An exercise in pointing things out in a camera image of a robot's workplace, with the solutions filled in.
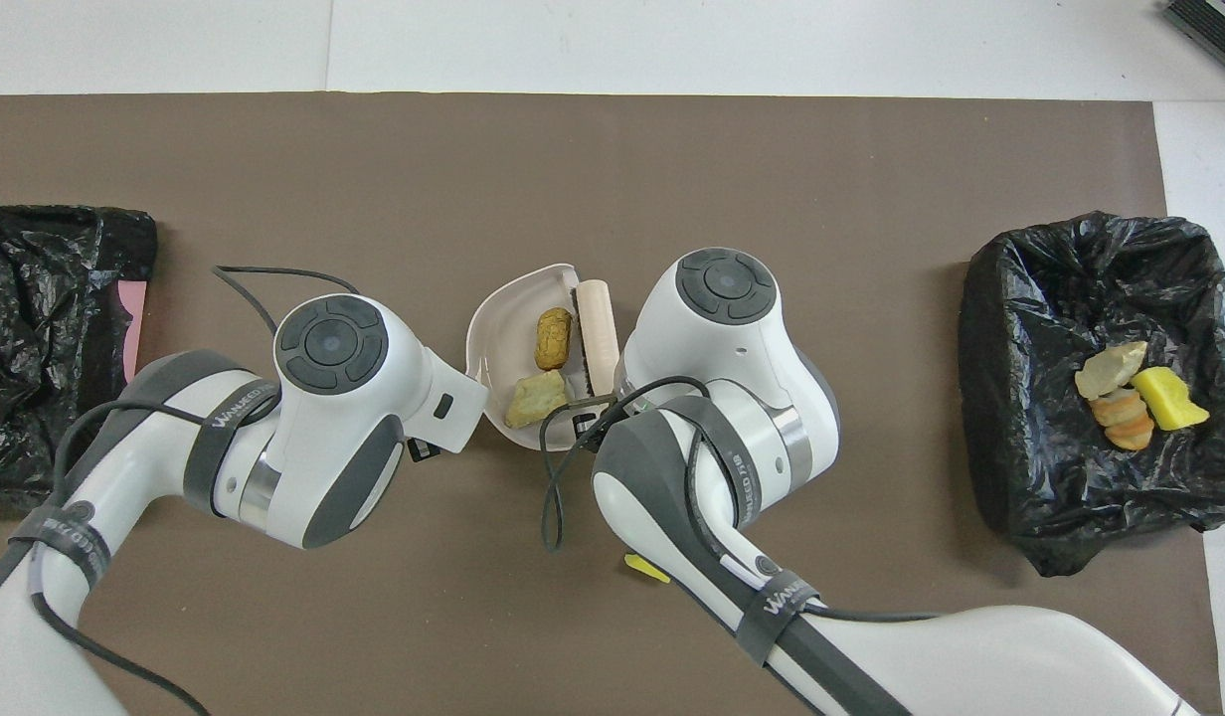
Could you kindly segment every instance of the black cable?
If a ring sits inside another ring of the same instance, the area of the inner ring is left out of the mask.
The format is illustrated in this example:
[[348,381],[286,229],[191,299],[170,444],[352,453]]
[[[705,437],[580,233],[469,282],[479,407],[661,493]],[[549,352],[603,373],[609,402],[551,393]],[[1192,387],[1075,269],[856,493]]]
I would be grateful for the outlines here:
[[704,515],[699,511],[699,500],[696,498],[696,460],[699,459],[699,446],[703,444],[708,445],[709,441],[704,439],[704,432],[699,429],[698,424],[686,417],[680,416],[680,418],[688,421],[693,425],[693,439],[688,449],[688,466],[684,468],[684,499],[686,500],[685,506],[688,509],[688,521],[693,525],[693,532],[702,541],[702,544],[709,548],[710,554],[715,559],[722,560],[723,555],[730,554],[730,552],[723,548],[720,541],[714,536],[713,530],[709,530],[708,522],[704,521]]
[[77,435],[89,427],[92,423],[98,422],[103,417],[108,417],[108,413],[113,411],[149,411],[153,413],[167,413],[181,421],[187,421],[190,423],[202,424],[205,418],[202,416],[194,416],[194,413],[187,413],[180,411],[180,408],[172,408],[170,405],[163,402],[151,402],[151,400],[136,400],[129,397],[119,397],[118,400],[109,400],[109,402],[100,402],[96,405],[91,411],[86,411],[82,416],[77,417],[72,425],[64,432],[60,439],[60,444],[56,446],[55,459],[51,466],[51,494],[48,495],[45,501],[48,504],[54,504],[54,506],[61,508],[64,503],[72,494],[72,490],[77,486],[66,484],[66,474],[69,467],[69,451],[72,450],[72,444],[76,443]]
[[840,619],[844,622],[875,622],[884,624],[898,622],[922,622],[942,617],[942,614],[936,612],[854,612],[850,611],[850,608],[822,607],[818,606],[818,603],[807,603],[804,606],[802,611],[816,617],[826,617],[827,619]]
[[284,273],[284,276],[306,276],[312,277],[312,280],[321,280],[323,282],[332,282],[332,284],[338,284],[348,291],[348,293],[361,293],[356,291],[356,287],[352,286],[349,282],[341,280],[338,276],[331,276],[330,273],[322,273],[321,271],[307,271],[307,268],[287,268],[284,266],[216,266],[219,271],[227,271],[229,273]]
[[267,324],[267,330],[272,331],[272,335],[277,335],[277,321],[272,320],[272,314],[267,311],[267,308],[263,308],[262,303],[258,303],[254,293],[246,291],[234,277],[228,276],[225,266],[216,266],[211,268],[211,272],[218,276],[219,281],[225,282],[232,289],[236,291],[245,299],[245,303],[249,303],[258,313],[258,318],[263,320],[263,324]]
[[77,647],[89,651],[94,656],[98,656],[99,658],[103,658],[104,661],[113,663],[113,666],[116,666],[119,669],[124,672],[129,672],[130,674],[135,674],[141,679],[145,679],[163,689],[167,689],[168,693],[170,693],[175,698],[179,698],[180,701],[185,704],[185,706],[190,707],[195,714],[198,714],[198,716],[211,716],[211,712],[207,711],[207,707],[205,707],[202,703],[200,703],[196,698],[192,696],[192,694],[187,693],[187,690],[181,688],[172,679],[167,679],[167,677],[158,674],[157,671],[146,669],[143,666],[140,666],[140,663],[136,663],[130,658],[123,657],[120,653],[113,652],[111,650],[100,645],[97,640],[92,640],[91,638],[88,638],[88,635],[82,634],[82,631],[77,629],[74,629],[71,625],[69,625],[66,620],[61,619],[60,615],[55,613],[55,611],[53,611],[51,606],[48,603],[48,600],[43,597],[43,592],[31,593],[29,598],[32,600],[32,602],[34,602],[34,612],[39,613],[39,617],[43,618],[43,620],[48,623],[49,626],[51,626],[55,634],[61,635],[61,638],[64,640],[67,640],[69,644],[74,644]]
[[234,277],[228,276],[228,273],[282,273],[282,276],[306,276],[314,280],[321,280],[326,282],[332,282],[332,284],[338,284],[348,291],[348,293],[361,293],[356,291],[356,287],[352,286],[349,282],[341,280],[337,276],[331,276],[330,273],[322,273],[321,271],[306,271],[306,268],[285,268],[281,266],[214,266],[211,272],[219,278],[219,281],[225,282],[232,289],[236,291],[245,303],[249,303],[255,311],[258,313],[258,318],[262,318],[263,324],[267,324],[267,330],[272,331],[272,335],[277,335],[277,321],[272,320],[272,314],[263,308],[263,304],[255,298],[254,293],[245,289]]
[[[561,544],[564,542],[564,500],[561,498],[561,493],[559,493],[559,479],[561,479],[564,472],[567,471],[567,467],[572,465],[573,459],[577,456],[577,451],[584,448],[586,444],[588,444],[597,434],[599,434],[600,430],[625,417],[626,405],[630,405],[636,400],[638,400],[639,397],[642,397],[643,395],[649,394],[650,391],[666,385],[688,385],[698,390],[699,394],[702,394],[704,397],[709,397],[709,389],[704,386],[703,381],[696,380],[693,376],[665,376],[664,379],[650,381],[650,384],[632,390],[630,394],[626,394],[626,397],[617,400],[617,402],[614,402],[611,407],[608,408],[608,411],[604,411],[604,413],[601,413],[599,418],[597,418],[593,423],[590,423],[590,427],[587,428],[586,432],[583,432],[583,434],[577,436],[577,440],[572,445],[572,448],[568,448],[567,451],[564,452],[564,459],[561,460],[561,462],[559,462],[559,467],[554,467],[551,465],[550,455],[546,452],[546,428],[550,425],[550,422],[555,418],[555,416],[557,416],[562,411],[567,411],[568,406],[561,405],[561,407],[554,408],[554,411],[551,411],[545,418],[543,418],[541,432],[539,435],[539,440],[537,443],[539,443],[541,448],[541,460],[544,466],[546,467],[546,477],[548,477],[546,494],[543,498],[543,504],[541,504],[541,543],[543,547],[546,548],[546,552],[550,553],[559,552],[559,548],[561,548]],[[549,530],[550,509],[552,506],[555,508],[554,543],[550,539],[550,530]]]

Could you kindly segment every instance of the bin lined with black bag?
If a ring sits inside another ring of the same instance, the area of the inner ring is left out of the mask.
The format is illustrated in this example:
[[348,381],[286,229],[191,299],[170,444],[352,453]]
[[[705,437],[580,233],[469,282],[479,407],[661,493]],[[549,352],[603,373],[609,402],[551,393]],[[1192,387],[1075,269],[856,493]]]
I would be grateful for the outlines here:
[[[1044,576],[1110,541],[1225,524],[1225,271],[1185,218],[1087,213],[1006,232],[970,261],[958,384],[976,506]],[[1073,375],[1145,341],[1212,417],[1117,449]]]

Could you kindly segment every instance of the yellow rock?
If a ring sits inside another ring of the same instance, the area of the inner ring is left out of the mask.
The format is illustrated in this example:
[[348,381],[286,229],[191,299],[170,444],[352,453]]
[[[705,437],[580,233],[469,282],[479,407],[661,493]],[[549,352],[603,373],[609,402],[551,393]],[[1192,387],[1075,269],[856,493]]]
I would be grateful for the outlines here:
[[1177,430],[1209,419],[1208,411],[1191,402],[1186,383],[1165,365],[1139,371],[1131,383],[1138,389],[1163,430]]
[[1117,390],[1138,371],[1147,354],[1148,343],[1145,341],[1114,345],[1102,353],[1089,358],[1085,365],[1072,376],[1077,384],[1077,392],[1085,400],[1094,400]]
[[564,376],[559,371],[539,373],[516,381],[516,394],[503,422],[508,428],[532,425],[564,403],[567,403]]
[[626,565],[630,566],[632,570],[643,571],[644,575],[652,576],[653,580],[659,580],[670,584],[669,575],[664,574],[664,571],[662,570],[658,570],[655,566],[652,565],[652,562],[648,562],[647,559],[639,557],[638,554],[627,552]]

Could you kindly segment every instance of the yellow clip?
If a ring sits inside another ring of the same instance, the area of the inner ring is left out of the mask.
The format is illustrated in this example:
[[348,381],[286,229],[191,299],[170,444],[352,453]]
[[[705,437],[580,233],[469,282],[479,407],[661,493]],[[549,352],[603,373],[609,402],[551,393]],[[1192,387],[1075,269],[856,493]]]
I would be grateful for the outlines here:
[[669,575],[664,574],[664,571],[658,570],[655,566],[653,566],[652,562],[648,562],[643,557],[639,557],[638,554],[635,554],[632,552],[626,552],[626,566],[630,566],[632,570],[636,571],[643,571],[644,575],[652,576],[653,580],[659,580],[663,581],[664,584],[670,584]]

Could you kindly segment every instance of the gray strap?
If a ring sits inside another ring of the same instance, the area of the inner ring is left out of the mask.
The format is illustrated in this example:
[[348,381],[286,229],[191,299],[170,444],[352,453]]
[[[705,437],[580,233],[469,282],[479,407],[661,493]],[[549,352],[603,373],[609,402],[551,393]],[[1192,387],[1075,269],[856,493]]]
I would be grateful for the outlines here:
[[71,559],[87,577],[89,587],[104,576],[108,563],[113,560],[113,553],[108,552],[108,544],[94,527],[77,512],[53,504],[29,512],[7,541],[40,541]]
[[232,439],[240,422],[274,395],[277,384],[249,381],[232,391],[232,395],[205,419],[184,466],[184,498],[189,504],[208,515],[223,517],[214,508],[214,484],[219,477],[219,467],[223,466],[223,459],[232,446]]
[[745,607],[745,615],[736,626],[736,646],[744,649],[755,663],[763,666],[789,622],[802,612],[809,598],[820,596],[802,576],[790,570],[777,571]]
[[696,427],[704,441],[710,445],[718,462],[726,477],[728,487],[731,487],[731,500],[736,508],[736,530],[744,530],[746,525],[758,516],[763,509],[763,493],[758,488],[758,471],[753,467],[753,457],[745,449],[745,440],[736,433],[736,428],[726,421],[726,416],[708,397],[699,395],[682,395],[662,406],[663,411],[679,413]]

